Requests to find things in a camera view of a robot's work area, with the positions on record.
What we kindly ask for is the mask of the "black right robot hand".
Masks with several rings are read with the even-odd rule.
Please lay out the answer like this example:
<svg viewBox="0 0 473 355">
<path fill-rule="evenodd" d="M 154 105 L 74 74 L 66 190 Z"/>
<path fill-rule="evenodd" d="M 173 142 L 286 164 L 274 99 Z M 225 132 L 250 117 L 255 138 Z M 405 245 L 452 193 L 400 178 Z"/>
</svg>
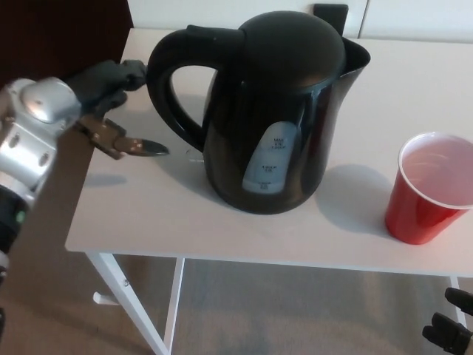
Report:
<svg viewBox="0 0 473 355">
<path fill-rule="evenodd" d="M 471 293 L 450 287 L 444 296 L 464 314 L 472 315 Z M 431 324 L 423 327 L 422 336 L 447 353 L 472 354 L 472 331 L 438 312 L 433 314 Z"/>
</svg>

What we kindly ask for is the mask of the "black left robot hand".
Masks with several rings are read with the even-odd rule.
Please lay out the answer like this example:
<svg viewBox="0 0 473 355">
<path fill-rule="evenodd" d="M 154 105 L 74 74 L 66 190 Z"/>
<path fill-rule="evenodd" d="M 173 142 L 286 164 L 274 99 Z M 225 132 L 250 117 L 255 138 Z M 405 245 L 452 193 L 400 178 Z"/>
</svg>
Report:
<svg viewBox="0 0 473 355">
<path fill-rule="evenodd" d="M 65 80 L 81 104 L 75 128 L 85 134 L 95 148 L 115 160 L 125 155 L 155 157 L 169 154 L 169 149 L 161 143 L 130 138 L 122 126 L 106 118 L 109 111 L 126 103 L 128 92 L 146 84 L 146 71 L 146 65 L 140 60 L 121 63 L 107 60 Z"/>
</svg>

